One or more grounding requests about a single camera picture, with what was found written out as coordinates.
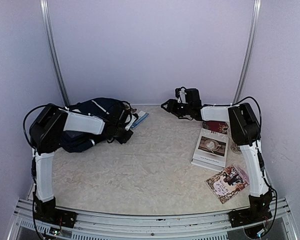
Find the navy blue backpack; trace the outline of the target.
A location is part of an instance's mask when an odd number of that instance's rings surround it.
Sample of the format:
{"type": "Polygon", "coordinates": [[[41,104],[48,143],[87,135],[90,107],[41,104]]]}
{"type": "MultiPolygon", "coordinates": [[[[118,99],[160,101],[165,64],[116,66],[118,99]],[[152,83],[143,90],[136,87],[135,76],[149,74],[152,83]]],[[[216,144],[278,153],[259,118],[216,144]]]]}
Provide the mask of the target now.
{"type": "Polygon", "coordinates": [[[112,104],[129,104],[124,100],[97,97],[69,107],[59,108],[66,114],[60,147],[68,153],[81,153],[106,141],[105,125],[112,104]]]}

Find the dog cover book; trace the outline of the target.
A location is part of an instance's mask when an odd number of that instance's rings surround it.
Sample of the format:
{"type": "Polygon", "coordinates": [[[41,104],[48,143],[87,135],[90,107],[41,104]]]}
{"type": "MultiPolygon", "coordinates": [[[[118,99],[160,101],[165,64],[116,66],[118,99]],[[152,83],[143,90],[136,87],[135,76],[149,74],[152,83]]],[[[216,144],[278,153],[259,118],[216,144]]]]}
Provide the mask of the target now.
{"type": "Polygon", "coordinates": [[[131,116],[128,115],[126,119],[126,130],[134,130],[149,116],[148,112],[142,111],[137,108],[129,107],[127,110],[131,113],[131,116]]]}

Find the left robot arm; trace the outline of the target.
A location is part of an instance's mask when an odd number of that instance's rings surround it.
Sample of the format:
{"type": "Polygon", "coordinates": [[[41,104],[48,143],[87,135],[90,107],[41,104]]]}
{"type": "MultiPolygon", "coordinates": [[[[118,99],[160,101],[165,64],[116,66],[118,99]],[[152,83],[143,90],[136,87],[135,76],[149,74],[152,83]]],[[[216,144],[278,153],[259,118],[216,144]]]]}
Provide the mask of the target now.
{"type": "Polygon", "coordinates": [[[82,153],[102,141],[125,144],[133,135],[132,124],[139,117],[129,102],[104,97],[65,107],[49,103],[41,108],[25,134],[33,157],[33,218],[73,228],[77,213],[56,207],[52,183],[56,150],[82,153]]]}

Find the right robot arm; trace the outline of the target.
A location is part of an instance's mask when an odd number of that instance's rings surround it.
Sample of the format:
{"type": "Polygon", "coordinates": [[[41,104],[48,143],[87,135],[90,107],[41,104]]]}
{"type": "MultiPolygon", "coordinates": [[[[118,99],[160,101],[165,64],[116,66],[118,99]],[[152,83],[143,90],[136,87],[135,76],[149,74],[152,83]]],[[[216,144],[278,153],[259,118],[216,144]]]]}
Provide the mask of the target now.
{"type": "Polygon", "coordinates": [[[196,88],[175,89],[175,98],[161,108],[178,119],[228,122],[232,141],[239,146],[245,159],[250,182],[249,207],[229,213],[233,228],[265,220],[275,220],[270,203],[278,201],[278,192],[271,186],[261,148],[262,117],[256,116],[244,99],[230,104],[202,104],[196,88]]]}

